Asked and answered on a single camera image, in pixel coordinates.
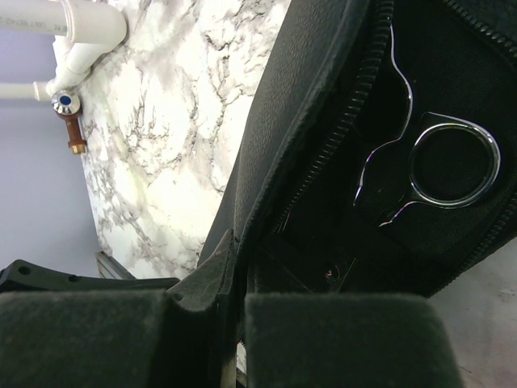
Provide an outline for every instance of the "pipe elbow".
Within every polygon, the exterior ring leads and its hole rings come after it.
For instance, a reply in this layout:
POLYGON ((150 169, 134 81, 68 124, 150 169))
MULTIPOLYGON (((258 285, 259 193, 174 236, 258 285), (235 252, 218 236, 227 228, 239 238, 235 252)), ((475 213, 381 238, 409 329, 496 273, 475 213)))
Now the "pipe elbow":
POLYGON ((104 53, 124 40, 128 25, 115 7, 101 2, 61 0, 69 27, 66 37, 72 43, 98 44, 104 53))

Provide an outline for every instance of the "marble countertop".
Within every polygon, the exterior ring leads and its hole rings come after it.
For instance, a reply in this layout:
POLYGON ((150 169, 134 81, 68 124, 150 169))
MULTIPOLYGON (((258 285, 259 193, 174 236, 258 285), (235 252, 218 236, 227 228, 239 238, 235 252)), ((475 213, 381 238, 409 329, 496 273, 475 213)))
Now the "marble countertop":
MULTIPOLYGON (((128 39, 80 88, 99 242, 138 278, 183 279, 290 0, 108 2, 128 39)), ((468 388, 517 386, 516 252, 513 242, 431 299, 468 388)))

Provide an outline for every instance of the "zipper teeth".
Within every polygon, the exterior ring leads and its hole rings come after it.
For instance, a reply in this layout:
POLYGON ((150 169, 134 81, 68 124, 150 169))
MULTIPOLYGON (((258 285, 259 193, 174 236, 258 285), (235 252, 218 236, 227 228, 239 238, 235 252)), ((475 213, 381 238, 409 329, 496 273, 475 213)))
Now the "zipper teeth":
POLYGON ((323 145, 317 152, 316 157, 310 163, 304 178, 299 183, 296 192, 289 200, 284 211, 276 220, 271 234, 274 234, 282 225, 286 217, 290 214, 294 205, 304 195, 307 188, 312 184, 316 177, 322 172, 323 168, 330 161, 336 149, 343 142, 343 138, 352 129, 355 118, 359 115, 361 108, 368 97, 373 83, 379 72, 380 63, 385 53, 389 39, 389 28, 393 18, 394 0, 377 0, 373 8, 372 30, 368 36, 363 59, 360 62, 358 74, 351 88, 352 92, 347 97, 346 108, 340 114, 332 130, 323 141, 323 145))
MULTIPOLYGON (((517 44, 507 36, 496 32, 491 26, 477 20, 465 8, 454 0, 441 0, 441 2, 452 11, 455 16, 463 23, 467 24, 474 32, 481 35, 488 43, 492 44, 513 67, 517 68, 517 44)), ((459 275, 467 271, 480 261, 480 258, 492 246, 494 240, 504 230, 506 223, 515 215, 517 211, 517 192, 514 192, 502 212, 497 217, 490 230, 486 233, 481 242, 474 248, 466 260, 446 279, 442 284, 434 287, 427 296, 438 293, 450 285, 459 275)))

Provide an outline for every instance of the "gray wall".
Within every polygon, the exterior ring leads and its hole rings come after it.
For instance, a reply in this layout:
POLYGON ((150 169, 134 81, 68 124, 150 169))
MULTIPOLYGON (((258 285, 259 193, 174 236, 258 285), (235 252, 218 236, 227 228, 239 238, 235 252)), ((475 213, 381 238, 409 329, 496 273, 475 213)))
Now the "gray wall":
MULTIPOLYGON (((0 29, 0 82, 53 78, 52 36, 0 29)), ((97 276, 82 164, 46 103, 0 100, 0 269, 14 259, 97 276)))

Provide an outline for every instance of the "brass fitting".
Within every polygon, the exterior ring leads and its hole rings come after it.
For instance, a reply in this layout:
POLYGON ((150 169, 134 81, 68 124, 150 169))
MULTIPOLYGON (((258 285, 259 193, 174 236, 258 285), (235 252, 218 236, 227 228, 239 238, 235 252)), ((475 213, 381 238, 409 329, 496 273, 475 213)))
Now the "brass fitting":
POLYGON ((70 141, 68 147, 74 155, 86 152, 86 140, 82 138, 78 117, 81 115, 81 101, 71 91, 58 91, 52 97, 52 106, 57 115, 66 123, 70 141))

